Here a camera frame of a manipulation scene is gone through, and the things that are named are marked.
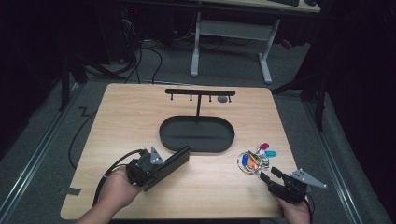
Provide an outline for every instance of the forearm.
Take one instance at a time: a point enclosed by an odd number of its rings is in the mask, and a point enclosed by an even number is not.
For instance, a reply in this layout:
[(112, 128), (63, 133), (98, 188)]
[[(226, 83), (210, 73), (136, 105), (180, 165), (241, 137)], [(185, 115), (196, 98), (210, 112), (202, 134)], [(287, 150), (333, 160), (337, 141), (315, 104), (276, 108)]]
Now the forearm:
[(107, 224), (110, 222), (111, 218), (113, 218), (118, 209), (107, 206), (103, 203), (96, 204), (93, 208), (91, 208), (84, 216), (82, 216), (76, 223), (77, 224)]

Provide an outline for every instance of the black jewelry stand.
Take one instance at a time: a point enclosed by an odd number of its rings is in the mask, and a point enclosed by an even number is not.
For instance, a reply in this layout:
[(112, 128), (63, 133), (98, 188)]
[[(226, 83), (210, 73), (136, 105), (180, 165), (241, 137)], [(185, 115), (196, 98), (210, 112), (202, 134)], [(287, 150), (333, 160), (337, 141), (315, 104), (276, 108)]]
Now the black jewelry stand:
[(191, 152), (222, 152), (231, 146), (235, 136), (233, 125), (219, 117), (200, 116), (200, 109), (203, 95), (209, 96), (209, 102), (213, 95), (228, 97), (230, 103), (235, 91), (166, 89), (165, 92), (171, 94), (171, 100), (174, 94), (189, 95), (190, 101), (193, 95), (198, 95), (195, 116), (173, 116), (161, 125), (160, 137), (165, 147), (173, 151), (189, 146)]

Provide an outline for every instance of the white desk leg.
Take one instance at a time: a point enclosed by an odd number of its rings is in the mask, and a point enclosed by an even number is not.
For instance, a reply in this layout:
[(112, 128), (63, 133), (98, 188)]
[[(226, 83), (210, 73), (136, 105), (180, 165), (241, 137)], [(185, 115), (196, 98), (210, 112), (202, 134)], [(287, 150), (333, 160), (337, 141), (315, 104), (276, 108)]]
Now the white desk leg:
[(272, 29), (270, 31), (270, 35), (267, 40), (267, 46), (265, 47), (265, 51), (264, 51), (264, 53), (259, 54), (260, 65), (262, 66), (262, 75), (264, 76), (264, 82), (266, 84), (272, 83), (270, 70), (268, 69), (268, 64), (267, 64), (267, 57), (270, 52), (271, 46), (274, 42), (274, 38), (275, 38), (277, 27), (279, 26), (279, 23), (280, 23), (280, 19), (275, 20), (274, 26), (272, 27)]
[(198, 77), (200, 32), (201, 32), (201, 12), (198, 12), (196, 28), (195, 28), (195, 45), (194, 45), (194, 52), (192, 53), (192, 62), (191, 62), (192, 77)]

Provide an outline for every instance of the person's right hand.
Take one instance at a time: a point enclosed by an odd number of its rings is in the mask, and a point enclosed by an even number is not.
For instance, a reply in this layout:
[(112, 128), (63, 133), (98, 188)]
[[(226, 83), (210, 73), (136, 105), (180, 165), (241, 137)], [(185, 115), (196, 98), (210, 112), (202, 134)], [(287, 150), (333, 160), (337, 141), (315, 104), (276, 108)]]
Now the person's right hand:
[(287, 203), (279, 197), (276, 197), (274, 194), (272, 194), (272, 196), (279, 203), (279, 209), (289, 224), (310, 223), (311, 217), (309, 215), (309, 208), (304, 202), (297, 204)]

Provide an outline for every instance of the electronic device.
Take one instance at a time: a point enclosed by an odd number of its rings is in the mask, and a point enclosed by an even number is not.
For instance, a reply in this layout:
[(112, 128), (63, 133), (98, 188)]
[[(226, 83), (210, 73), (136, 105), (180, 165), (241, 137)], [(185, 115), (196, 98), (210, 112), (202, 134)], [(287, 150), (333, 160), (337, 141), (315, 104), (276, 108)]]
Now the electronic device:
[(300, 3), (300, 0), (268, 0), (268, 1), (288, 5), (291, 7), (297, 7), (298, 4)]
[(303, 169), (294, 171), (290, 173), (290, 175), (286, 175), (277, 168), (272, 167), (271, 173), (276, 175), (278, 178), (282, 178), (284, 181), (284, 186), (270, 180), (270, 177), (264, 172), (260, 173), (260, 179), (267, 184), (268, 190), (270, 192), (288, 203), (296, 204), (303, 202), (306, 196), (307, 185), (316, 186), (323, 189), (327, 188), (325, 184), (321, 183), (312, 175), (303, 171)]
[(317, 4), (316, 0), (304, 0), (307, 5), (314, 7)]
[[(124, 155), (110, 168), (108, 168), (102, 179), (99, 181), (93, 198), (93, 205), (96, 205), (102, 186), (105, 184), (107, 177), (116, 167), (125, 165), (126, 173), (131, 185), (136, 184), (139, 187), (144, 187), (144, 191), (148, 191), (181, 165), (186, 163), (190, 159), (190, 151), (190, 147), (184, 146), (166, 161), (161, 158), (155, 147), (151, 147), (151, 153), (146, 149), (138, 149)], [(129, 164), (119, 164), (125, 158), (135, 153), (139, 153), (140, 158), (132, 159)]]

